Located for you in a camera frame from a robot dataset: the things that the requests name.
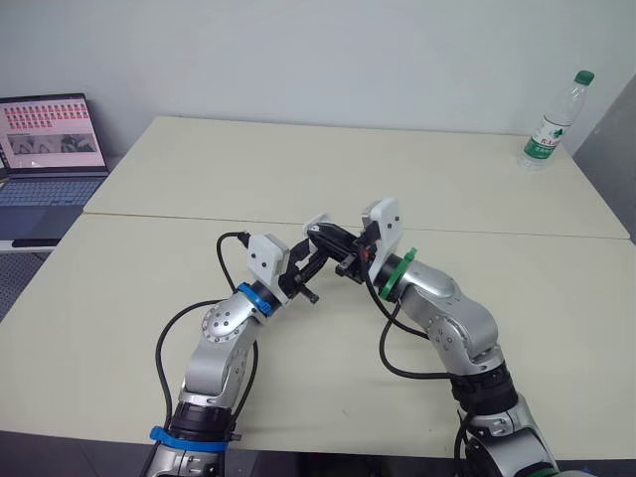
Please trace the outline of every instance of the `white table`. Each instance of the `white table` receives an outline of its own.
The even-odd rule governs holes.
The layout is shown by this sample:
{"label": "white table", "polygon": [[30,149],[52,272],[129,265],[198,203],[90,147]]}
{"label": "white table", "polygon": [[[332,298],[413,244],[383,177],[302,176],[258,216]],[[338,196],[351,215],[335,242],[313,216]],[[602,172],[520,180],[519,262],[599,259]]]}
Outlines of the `white table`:
{"label": "white table", "polygon": [[418,230],[627,238],[571,158],[529,173],[526,138],[158,117],[85,210],[360,224],[384,196]]}
{"label": "white table", "polygon": [[[300,228],[81,216],[0,323],[0,428],[149,442],[163,416],[154,343],[185,305],[224,297],[214,242],[227,230]],[[634,458],[634,246],[624,239],[406,231],[400,252],[439,267],[487,306],[516,383],[559,458]],[[248,279],[238,243],[226,246]],[[259,339],[261,362],[240,418],[256,449],[449,456],[457,427],[448,383],[384,370],[384,325],[362,286],[327,266],[321,296],[280,311]],[[165,347],[173,393],[203,311]],[[401,367],[440,370],[432,347],[400,331]]]}

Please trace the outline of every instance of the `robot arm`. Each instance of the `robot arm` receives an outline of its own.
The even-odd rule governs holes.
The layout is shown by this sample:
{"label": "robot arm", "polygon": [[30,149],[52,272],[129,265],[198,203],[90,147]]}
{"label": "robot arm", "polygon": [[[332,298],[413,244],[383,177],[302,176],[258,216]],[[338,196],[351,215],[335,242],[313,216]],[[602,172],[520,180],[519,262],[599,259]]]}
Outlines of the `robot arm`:
{"label": "robot arm", "polygon": [[233,407],[249,349],[273,313],[298,293],[318,300],[305,283],[326,260],[308,239],[289,250],[272,235],[249,238],[247,267],[255,282],[242,283],[206,313],[170,423],[150,433],[156,444],[144,477],[223,476],[228,443],[240,438],[234,433],[239,409],[233,413]]}
{"label": "robot arm", "polygon": [[[358,238],[326,223],[313,224],[307,234],[319,249],[339,261],[336,273],[358,283],[367,274],[380,296],[398,302],[428,335],[447,372],[454,377],[452,393],[458,412],[462,420],[469,419],[466,458],[471,475],[557,475],[555,459],[526,400],[515,390],[490,312],[463,295],[446,273],[413,260],[416,250],[404,258],[394,254],[401,238],[395,199],[373,203],[363,212],[363,225],[365,229]],[[364,247],[366,262],[357,253],[360,246]]]}

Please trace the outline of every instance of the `black cable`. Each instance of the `black cable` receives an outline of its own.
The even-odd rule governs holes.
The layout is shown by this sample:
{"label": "black cable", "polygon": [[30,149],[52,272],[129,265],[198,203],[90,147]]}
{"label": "black cable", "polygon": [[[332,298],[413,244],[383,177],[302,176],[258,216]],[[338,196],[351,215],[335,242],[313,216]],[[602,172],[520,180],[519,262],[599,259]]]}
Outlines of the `black cable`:
{"label": "black cable", "polygon": [[161,445],[161,442],[159,442],[158,440],[156,440],[155,443],[152,444],[152,449],[150,449],[150,452],[148,452],[148,457],[146,457],[146,460],[143,463],[141,472],[139,472],[139,477],[146,477],[146,475],[148,474],[148,469],[150,469],[150,464],[152,464],[152,460],[155,458],[157,447],[159,447],[159,445]]}
{"label": "black cable", "polygon": [[398,303],[396,305],[396,308],[394,308],[394,312],[389,316],[389,321],[387,321],[387,324],[385,325],[385,328],[382,330],[382,334],[380,335],[380,344],[379,344],[380,359],[382,361],[382,364],[385,365],[385,368],[391,371],[394,375],[398,375],[402,378],[408,378],[410,380],[450,380],[450,379],[461,380],[462,377],[458,375],[453,375],[451,373],[414,373],[411,371],[404,371],[399,368],[396,368],[394,365],[392,365],[389,362],[389,360],[387,359],[387,351],[386,351],[387,335],[389,334],[389,330],[391,329],[391,326],[396,323],[396,316],[398,316],[399,309],[400,307]]}
{"label": "black cable", "polygon": [[229,429],[232,429],[234,425],[237,423],[237,419],[239,418],[240,412],[242,411],[242,407],[245,405],[247,401],[247,396],[251,391],[251,385],[254,384],[254,379],[256,378],[256,369],[258,368],[258,344],[254,341],[254,344],[251,346],[251,372],[249,373],[249,379],[247,380],[247,386],[245,386],[245,391],[243,391],[242,396],[240,397],[240,401],[238,402],[237,408],[235,409],[234,414],[232,414],[232,420],[230,421]]}
{"label": "black cable", "polygon": [[163,362],[161,360],[161,349],[163,348],[163,342],[166,339],[166,335],[170,331],[170,328],[179,321],[179,319],[185,315],[186,313],[191,312],[196,308],[200,308],[202,306],[214,305],[215,303],[219,303],[221,300],[207,300],[200,301],[199,303],[195,303],[193,305],[187,306],[166,324],[166,326],[161,331],[159,338],[157,339],[157,346],[155,347],[155,367],[157,368],[157,375],[159,376],[159,383],[161,384],[161,391],[163,392],[163,398],[166,401],[166,418],[163,423],[164,430],[168,430],[170,427],[170,420],[172,419],[172,396],[170,395],[170,388],[168,387],[168,382],[166,381],[166,374],[163,371]]}
{"label": "black cable", "polygon": [[238,239],[241,239],[242,237],[244,237],[245,234],[246,232],[226,232],[222,234],[219,238],[217,238],[217,258],[219,259],[219,265],[221,266],[223,275],[226,277],[226,280],[228,281],[228,285],[232,289],[232,293],[236,293],[237,288],[235,287],[235,283],[232,281],[232,278],[230,277],[230,273],[228,272],[228,268],[226,267],[226,261],[223,259],[223,251],[221,250],[221,245],[223,243],[223,240],[227,239],[228,237],[236,237]]}
{"label": "black cable", "polygon": [[473,417],[475,417],[475,413],[468,411],[466,413],[466,417],[464,417],[457,429],[457,434],[455,434],[455,445],[453,448],[453,474],[456,474],[457,477],[466,477],[464,467],[461,462],[461,441],[467,440],[466,429],[468,428],[470,421],[473,420]]}
{"label": "black cable", "polygon": [[[360,243],[358,245],[358,259],[360,261],[360,273],[361,273],[363,279],[365,280],[365,284],[367,285],[367,290],[369,291],[369,294],[371,295],[371,298],[374,300],[374,303],[376,303],[376,306],[378,306],[378,308],[380,309],[382,314],[385,315],[385,317],[388,320],[391,320],[392,319],[391,318],[391,313],[385,307],[383,302],[380,300],[380,297],[378,296],[378,293],[376,293],[376,290],[374,288],[374,284],[372,283],[371,278],[369,277],[369,270],[367,269],[367,258],[365,256],[365,246],[362,243]],[[419,330],[415,330],[414,328],[410,328],[409,326],[406,326],[406,325],[400,323],[400,321],[398,321],[396,319],[394,319],[394,325],[396,325],[401,330],[404,330],[406,333],[410,333],[411,335],[419,336],[420,338],[424,338],[426,340],[428,339],[428,335],[426,333],[424,333],[423,331],[419,331]]]}

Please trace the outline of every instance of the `white wall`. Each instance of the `white wall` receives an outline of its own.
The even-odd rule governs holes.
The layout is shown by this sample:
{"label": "white wall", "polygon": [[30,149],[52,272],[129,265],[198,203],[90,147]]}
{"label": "white wall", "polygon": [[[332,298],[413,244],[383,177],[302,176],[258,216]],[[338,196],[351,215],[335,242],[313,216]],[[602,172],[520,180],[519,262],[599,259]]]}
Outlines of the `white wall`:
{"label": "white wall", "polygon": [[0,96],[84,91],[107,153],[156,114],[528,133],[597,78],[573,152],[636,64],[634,0],[3,0]]}

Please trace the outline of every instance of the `blue band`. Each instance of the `blue band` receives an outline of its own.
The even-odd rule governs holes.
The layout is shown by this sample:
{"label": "blue band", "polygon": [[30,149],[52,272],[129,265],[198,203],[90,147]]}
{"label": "blue band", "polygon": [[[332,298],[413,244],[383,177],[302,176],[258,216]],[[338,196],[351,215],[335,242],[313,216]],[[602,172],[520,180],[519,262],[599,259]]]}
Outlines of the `blue band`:
{"label": "blue band", "polygon": [[178,439],[158,425],[155,425],[150,431],[150,438],[158,440],[173,449],[193,450],[195,452],[225,452],[229,444],[229,442],[198,442]]}
{"label": "blue band", "polygon": [[255,291],[249,288],[249,285],[247,283],[240,284],[237,287],[237,290],[242,291],[247,299],[251,301],[253,305],[258,308],[258,311],[260,311],[263,315],[271,316],[274,314],[274,310],[271,309],[271,305],[260,298]]}

